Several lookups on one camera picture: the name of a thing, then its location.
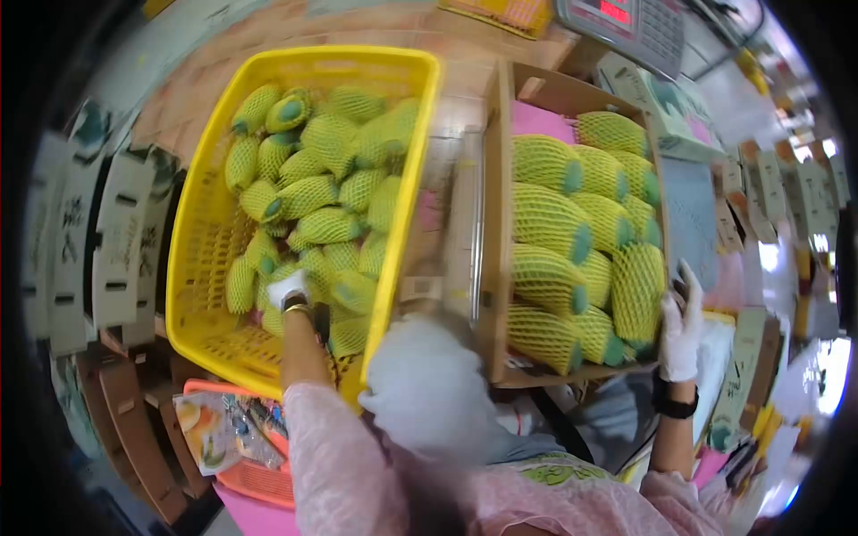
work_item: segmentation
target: gold bracelet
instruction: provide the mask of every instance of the gold bracelet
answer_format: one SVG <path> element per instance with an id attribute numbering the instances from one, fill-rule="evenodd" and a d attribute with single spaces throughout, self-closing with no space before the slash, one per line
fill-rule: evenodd
<path id="1" fill-rule="evenodd" d="M 295 304 L 289 305 L 286 310 L 283 311 L 283 315 L 286 315 L 290 310 L 299 310 L 307 316 L 307 320 L 310 321 L 310 325 L 315 325 L 316 315 L 313 314 L 313 308 L 308 304 Z"/>

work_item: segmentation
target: red digital display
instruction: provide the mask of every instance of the red digital display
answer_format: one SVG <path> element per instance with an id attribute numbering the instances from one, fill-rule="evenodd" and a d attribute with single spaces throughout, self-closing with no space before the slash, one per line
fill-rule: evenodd
<path id="1" fill-rule="evenodd" d="M 599 10 L 605 15 L 615 19 L 617 22 L 622 22 L 623 24 L 631 24 L 631 17 L 629 16 L 628 11 L 624 11 L 607 0 L 601 0 L 599 4 Z"/>

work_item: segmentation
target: pink sleeve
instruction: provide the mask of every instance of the pink sleeve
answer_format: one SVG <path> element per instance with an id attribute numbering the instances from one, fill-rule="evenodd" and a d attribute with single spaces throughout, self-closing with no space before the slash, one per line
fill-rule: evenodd
<path id="1" fill-rule="evenodd" d="M 283 394 L 295 514 L 304 536 L 399 535 L 407 516 L 375 437 L 330 387 Z"/>
<path id="2" fill-rule="evenodd" d="M 641 482 L 641 495 L 656 507 L 677 534 L 723 534 L 721 526 L 698 500 L 697 487 L 685 482 L 679 473 L 646 473 Z"/>

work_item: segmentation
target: digital scale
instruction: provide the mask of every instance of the digital scale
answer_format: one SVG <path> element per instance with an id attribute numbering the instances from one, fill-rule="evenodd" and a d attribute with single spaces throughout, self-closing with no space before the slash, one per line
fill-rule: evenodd
<path id="1" fill-rule="evenodd" d="M 645 69 L 674 80 L 685 33 L 674 0 L 555 0 L 559 22 Z"/>

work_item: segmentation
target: gloved hand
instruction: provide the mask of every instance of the gloved hand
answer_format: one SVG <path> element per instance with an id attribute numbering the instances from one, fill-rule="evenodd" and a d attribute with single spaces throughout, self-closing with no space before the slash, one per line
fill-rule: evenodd
<path id="1" fill-rule="evenodd" d="M 680 260 L 680 277 L 677 286 L 684 287 L 683 292 L 667 291 L 662 298 L 664 325 L 658 364 L 659 376 L 666 382 L 686 382 L 697 375 L 697 350 L 703 334 L 703 289 L 684 260 Z"/>
<path id="2" fill-rule="evenodd" d="M 268 286 L 268 293 L 269 301 L 277 310 L 283 310 L 283 303 L 295 296 L 303 296 L 309 303 L 311 296 L 307 289 L 305 270 L 303 268 L 295 270 L 286 279 L 271 283 Z"/>

